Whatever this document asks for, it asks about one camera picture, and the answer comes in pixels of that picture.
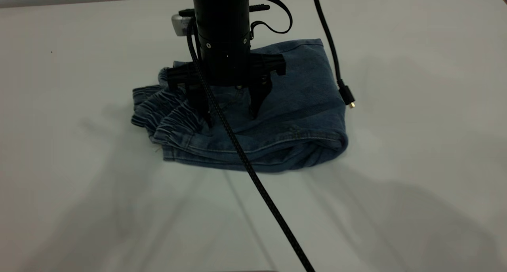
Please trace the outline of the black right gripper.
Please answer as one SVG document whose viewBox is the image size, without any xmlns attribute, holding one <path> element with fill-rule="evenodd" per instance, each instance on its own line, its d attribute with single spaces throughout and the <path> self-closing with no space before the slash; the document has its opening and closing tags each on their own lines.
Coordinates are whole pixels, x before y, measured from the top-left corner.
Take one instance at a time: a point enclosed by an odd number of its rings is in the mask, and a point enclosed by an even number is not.
<svg viewBox="0 0 507 272">
<path fill-rule="evenodd" d="M 189 46 L 197 40 L 195 50 L 197 62 L 185 63 L 166 70 L 167 86 L 175 90 L 185 86 L 190 106 L 204 119 L 209 128 L 213 128 L 208 94 L 197 73 L 200 66 L 202 76 L 210 86 L 248 87 L 250 94 L 249 112 L 252 119 L 257 119 L 264 100 L 271 93 L 273 82 L 271 73 L 279 76 L 286 74 L 286 60 L 282 54 L 253 53 L 250 46 L 250 34 L 242 37 L 218 40 L 197 38 L 193 34 L 185 36 Z"/>
</svg>

